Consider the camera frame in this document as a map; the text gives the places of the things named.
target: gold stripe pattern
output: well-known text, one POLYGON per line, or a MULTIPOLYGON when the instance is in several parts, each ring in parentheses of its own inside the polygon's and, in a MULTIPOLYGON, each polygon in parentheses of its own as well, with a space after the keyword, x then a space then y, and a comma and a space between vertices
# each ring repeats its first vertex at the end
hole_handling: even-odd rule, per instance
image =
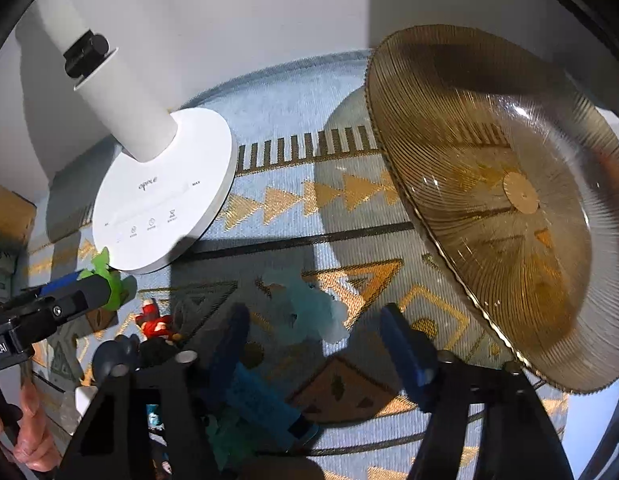
POLYGON ((84 240, 78 251, 73 248, 63 249, 54 253, 53 256, 45 258, 35 264, 30 264, 27 267, 27 276, 32 277, 43 272, 51 271, 51 268, 56 265, 63 265, 71 262, 74 258, 78 260, 86 260, 96 254, 96 247, 89 241, 84 240))
POLYGON ((41 238, 43 238, 43 236, 32 238, 29 242, 29 247, 33 249, 30 249, 27 255, 32 256, 32 254, 36 254, 44 248, 52 246, 57 241, 79 232, 83 227, 92 223, 93 212, 94 203, 91 203, 74 211, 57 224, 48 226, 48 232, 44 236, 44 239, 49 239, 50 241, 42 241, 41 238))
POLYGON ((432 267, 433 270, 436 270, 437 272, 441 272, 438 265, 436 265, 436 263, 433 261, 432 253, 421 254, 421 260, 423 261, 425 265, 432 267))
POLYGON ((236 176, 260 173, 261 171, 289 168, 300 164, 314 164, 324 160, 347 158, 350 156, 371 155, 380 153, 376 142, 372 145, 373 134, 363 126, 344 128, 347 148, 343 144, 341 131, 333 128, 330 131, 317 133, 318 149, 314 149, 312 134, 304 134, 302 141, 305 145, 305 155, 300 156, 301 139, 298 135, 280 137, 276 140, 276 161, 272 161, 272 141, 264 143, 254 142, 249 150, 246 145, 238 148, 238 165, 236 176), (245 164, 245 153, 249 151, 249 162, 245 164))
POLYGON ((469 349, 469 353, 465 357, 465 363, 468 363, 470 361, 470 359, 472 357, 474 357, 474 354, 477 352, 478 348, 480 347, 480 344, 483 342, 483 339, 485 338, 486 335, 487 335, 487 332, 485 330, 481 330, 480 335, 474 341, 474 344, 469 349))

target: rug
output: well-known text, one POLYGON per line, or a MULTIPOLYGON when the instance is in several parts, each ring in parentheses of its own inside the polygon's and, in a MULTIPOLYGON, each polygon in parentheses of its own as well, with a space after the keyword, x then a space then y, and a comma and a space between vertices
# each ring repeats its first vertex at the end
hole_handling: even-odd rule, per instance
MULTIPOLYGON (((36 386, 63 447, 65 391, 91 377, 97 346, 139 333, 134 315, 156 298, 180 331, 194 332, 224 305, 244 302, 251 328, 245 364, 324 430, 307 449, 279 456, 264 444, 242 478, 403 479, 429 416, 401 391, 379 337, 381 307, 396 302, 439 349, 500 367, 511 359, 471 315, 470 304, 409 221, 371 131, 363 81, 369 52, 300 60, 214 88, 186 106, 219 112, 236 136, 236 178, 221 213, 172 265, 136 277, 138 293, 117 314, 102 310, 36 345, 36 386), (292 269, 345 303, 347 341, 278 346, 268 322, 266 268, 292 269)), ((119 148, 105 139, 62 171, 38 204, 15 286, 45 283, 89 263, 91 213, 102 175, 119 148)), ((557 431, 567 396, 537 378, 557 431)), ((482 406, 471 407, 459 478, 471 478, 482 406)))

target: gold triangle pattern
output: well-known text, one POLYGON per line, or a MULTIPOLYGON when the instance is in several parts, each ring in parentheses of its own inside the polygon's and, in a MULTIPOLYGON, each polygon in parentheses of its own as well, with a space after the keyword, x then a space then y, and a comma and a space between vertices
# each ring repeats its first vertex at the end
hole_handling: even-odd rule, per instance
POLYGON ((367 280, 368 280, 367 276, 363 276, 363 277, 360 277, 360 278, 348 277, 347 278, 347 283, 352 285, 353 288, 355 288, 356 290, 358 290, 360 292, 362 290, 365 290, 365 285, 367 283, 367 280))
POLYGON ((564 413, 567 411, 567 399, 569 396, 567 394, 563 394, 561 399, 542 399, 543 408, 549 416, 553 416, 556 412, 564 413))
POLYGON ((501 166, 492 168, 484 164, 477 163, 475 166, 460 164, 452 170, 454 180, 459 184, 463 191, 474 189, 477 184, 482 183, 488 189, 492 189, 496 184, 502 182, 507 173, 512 171, 520 172, 518 168, 511 166, 501 166))
POLYGON ((396 396, 376 416, 396 415, 397 413, 411 412, 415 409, 416 404, 411 400, 406 397, 396 396))
POLYGON ((78 354, 78 362, 82 364, 84 357, 87 355, 87 349, 89 348, 89 337, 81 337, 80 341, 84 343, 83 348, 81 348, 80 354, 78 354))
POLYGON ((423 297, 434 306, 438 307, 447 314, 451 314, 453 317, 458 320, 459 325, 458 328, 454 331, 454 333, 449 337, 447 342, 445 343, 444 348, 446 350, 451 350, 454 345, 461 339, 465 330, 469 326, 469 318, 466 314, 459 311, 455 306, 447 303, 447 301, 443 300, 443 298, 434 294, 431 290, 429 290, 424 285, 414 285, 409 292, 400 300, 398 303, 398 308, 400 312, 405 312, 409 304, 415 300, 416 298, 423 297))
POLYGON ((383 189, 371 180, 347 173, 343 173, 343 185, 345 186, 345 207, 349 212, 383 189))
MULTIPOLYGON (((129 323, 131 323, 135 319, 136 319, 136 313, 132 312, 131 314, 128 314, 128 316, 126 317, 125 321, 123 321, 118 326, 118 330, 116 330, 116 335, 113 337, 113 339, 116 339, 119 335, 122 335, 125 332, 125 330, 127 330, 127 327, 129 326, 129 323)), ((136 327, 136 330, 138 331, 138 335, 140 336, 140 340, 144 341, 145 339, 147 339, 145 334, 141 332, 141 330, 136 325, 136 323, 134 323, 134 326, 136 327)))
POLYGON ((491 357, 498 357, 501 353, 501 348, 496 344, 496 342, 492 341, 489 344, 489 354, 491 357))
POLYGON ((82 386, 92 386, 94 379, 94 372, 92 371, 92 364, 87 365, 87 370, 84 371, 83 378, 80 380, 82 386))
POLYGON ((325 476, 325 480, 352 480, 349 476, 337 475, 332 471, 323 470, 323 475, 325 476))
POLYGON ((388 171, 383 171, 381 173, 381 186, 385 192, 385 199, 389 205, 394 205, 398 202, 398 191, 396 191, 388 171))
POLYGON ((338 357, 328 359, 297 393, 292 394, 289 402, 318 424, 369 420, 382 416, 382 412, 391 415, 414 408, 387 386, 378 384, 338 357))
POLYGON ((89 240, 84 240, 81 246, 78 248, 78 259, 84 260, 87 257, 94 256, 96 254, 96 247, 89 240))
POLYGON ((419 319, 412 323, 412 328, 414 330, 425 332, 427 337, 432 341, 436 339, 436 336, 438 335, 438 324, 436 324, 433 319, 429 319, 428 317, 419 317, 419 319))
POLYGON ((478 446, 465 446, 461 454, 461 467, 465 467, 470 464, 472 460, 478 454, 478 446))
POLYGON ((376 300, 394 275, 403 266, 403 260, 386 260, 370 264, 339 267, 338 269, 312 270, 304 272, 305 281, 316 281, 321 290, 331 290, 339 301, 347 305, 345 326, 351 328, 356 320, 376 300), (352 290, 347 282, 352 278, 365 278, 362 291, 352 290))
POLYGON ((405 480, 407 473, 391 471, 382 467, 370 467, 367 469, 367 480, 405 480))
POLYGON ((47 340, 39 341, 33 345, 34 354, 32 360, 40 366, 47 368, 47 340))
POLYGON ((97 308, 85 314, 89 326, 93 330, 97 339, 102 339, 105 329, 109 327, 113 317, 116 315, 111 310, 105 310, 104 308, 97 308))
POLYGON ((225 231, 236 227, 240 222, 250 215, 253 215, 263 206, 251 198, 230 194, 227 199, 227 208, 218 216, 225 218, 225 231))
POLYGON ((311 216, 332 203, 337 197, 342 197, 345 208, 352 212, 380 191, 384 192, 388 205, 398 202, 398 193, 387 171, 381 174, 379 184, 367 178, 343 173, 343 189, 336 189, 319 182, 305 181, 303 182, 303 194, 300 196, 282 189, 267 187, 263 202, 231 193, 227 198, 227 206, 218 217, 225 219, 225 231, 229 231, 262 208, 264 212, 262 222, 267 225, 299 202, 304 204, 303 215, 311 216))
POLYGON ((341 195, 340 189, 334 189, 326 184, 319 182, 303 182, 303 199, 305 207, 303 214, 305 216, 313 215, 320 208, 325 207, 334 198, 341 195))
POLYGON ((288 191, 267 187, 265 189, 264 217, 262 219, 265 225, 269 224, 276 216, 283 214, 287 209, 291 208, 303 200, 301 196, 294 195, 288 191))
POLYGON ((536 240, 542 243, 546 248, 551 249, 553 247, 549 229, 545 228, 541 231, 534 231, 534 236, 536 240))
POLYGON ((272 331, 272 325, 270 325, 269 321, 266 321, 260 314, 257 312, 249 312, 249 319, 255 325, 258 325, 260 328, 265 330, 265 332, 272 331))

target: plastic figurine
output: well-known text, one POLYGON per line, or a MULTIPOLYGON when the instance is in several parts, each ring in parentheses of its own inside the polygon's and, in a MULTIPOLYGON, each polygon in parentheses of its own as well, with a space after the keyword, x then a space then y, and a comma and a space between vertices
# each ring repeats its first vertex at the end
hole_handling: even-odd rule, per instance
POLYGON ((164 430, 164 424, 160 420, 160 406, 158 404, 147 405, 147 425, 150 430, 164 430))
POLYGON ((205 431, 220 471, 227 463, 238 465, 256 455, 259 429, 244 421, 236 410, 226 406, 218 416, 208 415, 206 419, 205 431))
POLYGON ((271 286, 268 320, 278 342, 293 345, 305 339, 338 343, 349 337, 343 326, 347 305, 305 282, 298 273, 266 270, 262 282, 271 286))
POLYGON ((163 460, 163 463, 161 463, 161 466, 163 466, 163 470, 167 474, 171 475, 171 473, 172 473, 172 466, 169 465, 169 462, 167 460, 163 460))
POLYGON ((286 404, 269 384, 242 363, 236 364, 225 402, 244 420, 266 430, 285 451, 302 446, 318 433, 317 425, 286 404))
POLYGON ((106 279, 107 282, 109 282, 112 293, 110 294, 110 299, 107 304, 102 307, 105 310, 116 312, 125 302, 128 293, 122 286, 122 281, 118 270, 110 269, 109 249, 107 247, 103 248, 102 252, 96 254, 96 256, 92 258, 92 265, 94 266, 94 270, 83 270, 80 274, 78 274, 78 279, 82 280, 83 278, 93 276, 94 274, 102 276, 106 279))
POLYGON ((167 342, 180 341, 180 334, 172 330, 172 317, 161 316, 156 300, 143 302, 143 313, 136 316, 136 324, 142 330, 147 339, 161 337, 167 342))

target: white wall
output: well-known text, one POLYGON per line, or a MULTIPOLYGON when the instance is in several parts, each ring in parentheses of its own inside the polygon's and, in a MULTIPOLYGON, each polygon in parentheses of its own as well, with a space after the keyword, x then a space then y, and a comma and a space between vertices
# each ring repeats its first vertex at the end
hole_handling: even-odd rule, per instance
MULTIPOLYGON (((619 65, 555 0, 73 0, 166 108, 259 68, 366 48, 414 24, 499 34, 619 110, 619 65)), ((106 134, 28 12, 0 53, 0 182, 31 199, 106 134)))

